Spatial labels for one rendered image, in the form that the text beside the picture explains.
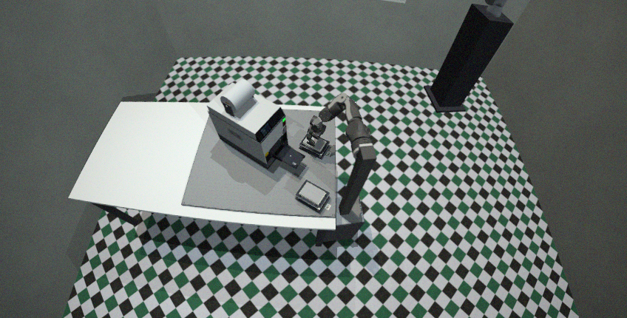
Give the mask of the white horizontal cylinder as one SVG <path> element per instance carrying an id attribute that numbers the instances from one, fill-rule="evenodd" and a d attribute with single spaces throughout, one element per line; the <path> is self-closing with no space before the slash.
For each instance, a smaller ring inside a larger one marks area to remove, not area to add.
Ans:
<path id="1" fill-rule="evenodd" d="M 223 102 L 228 102 L 233 113 L 236 113 L 254 94 L 255 91 L 252 85 L 247 80 L 240 79 L 220 97 L 220 100 L 222 104 Z"/>

